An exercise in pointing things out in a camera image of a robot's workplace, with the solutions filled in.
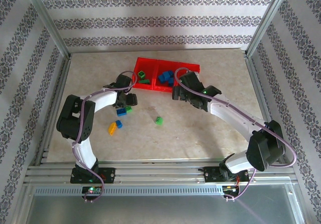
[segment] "green block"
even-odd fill
[[[143,71],[140,71],[138,73],[139,77],[141,78],[141,80],[143,80],[145,78],[145,73]]]
[[[130,106],[126,107],[125,109],[127,113],[132,112],[132,108]]]
[[[162,125],[163,124],[163,118],[162,117],[157,117],[156,122],[157,125]]]
[[[138,81],[138,82],[139,82],[139,83],[150,84],[149,79],[140,80],[140,81]]]

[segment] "blue toy brick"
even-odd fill
[[[173,86],[174,86],[174,78],[171,77],[171,78],[169,79],[169,87],[173,87]]]
[[[166,82],[163,75],[158,76],[158,79],[159,79],[160,83]]]
[[[126,115],[126,114],[127,114],[125,108],[117,109],[116,112],[117,112],[117,116],[123,116],[123,115]]]
[[[119,129],[122,127],[122,123],[120,120],[116,120],[116,124]]]
[[[170,79],[170,77],[171,77],[169,72],[163,72],[163,76],[164,76],[165,81],[168,81]]]
[[[174,72],[173,71],[168,71],[168,73],[170,74],[171,77],[174,77]]]

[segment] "beige floor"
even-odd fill
[[[137,57],[200,64],[204,86],[217,87],[246,111],[262,117],[239,49],[74,54],[62,104],[70,94],[88,95],[113,82],[120,72],[133,70]],[[172,100],[170,93],[132,92],[138,98],[132,113],[117,117],[108,106],[95,114],[90,141],[101,161],[221,158],[247,148],[247,142],[227,123],[189,103]],[[162,126],[154,123],[157,116],[163,117]],[[108,127],[117,119],[123,128],[111,137]],[[71,147],[54,129],[47,162],[65,161],[74,161]]]

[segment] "orange block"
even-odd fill
[[[113,123],[109,126],[108,132],[109,132],[109,134],[110,134],[111,136],[114,134],[114,132],[115,132],[115,130],[116,130],[116,127],[117,127],[117,125],[116,125],[115,122],[113,122]]]

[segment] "wall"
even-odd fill
[[[69,51],[246,49],[271,0],[43,0]]]
[[[63,57],[29,0],[0,1],[0,223],[10,223]]]
[[[321,0],[284,0],[252,61],[270,115],[297,152],[312,223],[321,222]]]

